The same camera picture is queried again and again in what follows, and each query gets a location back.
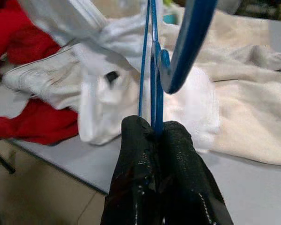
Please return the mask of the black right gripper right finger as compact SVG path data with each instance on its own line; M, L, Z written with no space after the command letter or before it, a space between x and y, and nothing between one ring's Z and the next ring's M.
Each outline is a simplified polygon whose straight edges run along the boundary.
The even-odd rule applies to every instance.
M193 146L192 136L176 122L163 124L158 145L161 194L166 225L231 225L219 187Z

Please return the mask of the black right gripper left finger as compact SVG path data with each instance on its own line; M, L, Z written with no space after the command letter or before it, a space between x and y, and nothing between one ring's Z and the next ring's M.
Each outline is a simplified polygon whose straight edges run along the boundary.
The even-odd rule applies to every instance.
M159 225L158 174L153 129L137 115L124 118L120 153L105 197L101 224Z

